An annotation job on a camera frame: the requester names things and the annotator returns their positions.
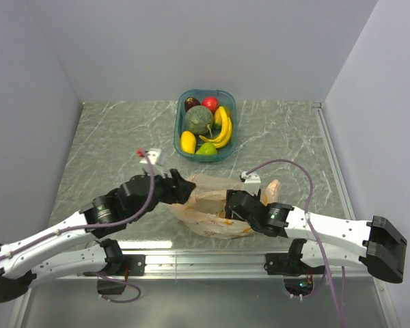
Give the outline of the translucent orange plastic bag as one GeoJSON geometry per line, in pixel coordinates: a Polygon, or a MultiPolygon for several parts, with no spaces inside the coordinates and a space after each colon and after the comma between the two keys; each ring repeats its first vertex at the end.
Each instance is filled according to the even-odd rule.
{"type": "MultiPolygon", "coordinates": [[[[200,236],[233,239],[254,233],[248,223],[225,218],[226,191],[241,190],[242,181],[195,174],[187,178],[195,189],[185,204],[170,206],[174,215],[192,232],[200,236]]],[[[267,188],[260,188],[260,201],[264,205],[278,201],[280,183],[273,180],[267,188]]]]}

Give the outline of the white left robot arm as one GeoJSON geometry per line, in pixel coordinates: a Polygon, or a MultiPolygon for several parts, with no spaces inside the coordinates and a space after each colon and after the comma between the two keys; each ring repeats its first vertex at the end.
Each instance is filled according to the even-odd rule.
{"type": "Polygon", "coordinates": [[[160,203],[185,204],[194,189],[195,183],[176,169],[164,176],[133,176],[57,225],[21,241],[0,243],[0,303],[65,275],[122,273],[122,250],[108,236],[160,203]]]}

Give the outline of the yellow banana bunch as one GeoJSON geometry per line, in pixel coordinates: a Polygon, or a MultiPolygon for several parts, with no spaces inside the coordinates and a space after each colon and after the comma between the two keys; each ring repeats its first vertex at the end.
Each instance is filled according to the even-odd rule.
{"type": "Polygon", "coordinates": [[[213,126],[215,128],[220,128],[220,133],[218,136],[214,137],[213,139],[209,139],[203,135],[200,135],[199,138],[202,141],[210,142],[214,145],[214,147],[216,147],[216,149],[223,148],[228,144],[233,131],[233,125],[230,119],[230,115],[224,107],[220,106],[216,110],[214,114],[213,126]]]}

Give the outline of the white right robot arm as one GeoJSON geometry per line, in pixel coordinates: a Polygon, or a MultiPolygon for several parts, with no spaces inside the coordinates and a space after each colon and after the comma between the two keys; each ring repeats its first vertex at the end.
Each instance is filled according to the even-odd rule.
{"type": "Polygon", "coordinates": [[[266,254],[269,275],[298,277],[323,274],[327,267],[365,267],[384,282],[403,281],[407,240],[385,217],[353,221],[306,214],[290,204],[264,205],[240,190],[226,193],[225,213],[265,236],[291,239],[287,252],[266,254]]]}

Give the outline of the green netted melon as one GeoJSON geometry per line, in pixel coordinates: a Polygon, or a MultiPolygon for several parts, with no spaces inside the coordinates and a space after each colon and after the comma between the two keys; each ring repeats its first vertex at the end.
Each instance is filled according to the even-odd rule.
{"type": "Polygon", "coordinates": [[[186,112],[184,123],[188,131],[196,135],[210,133],[213,128],[214,116],[205,106],[199,105],[186,112]]]}

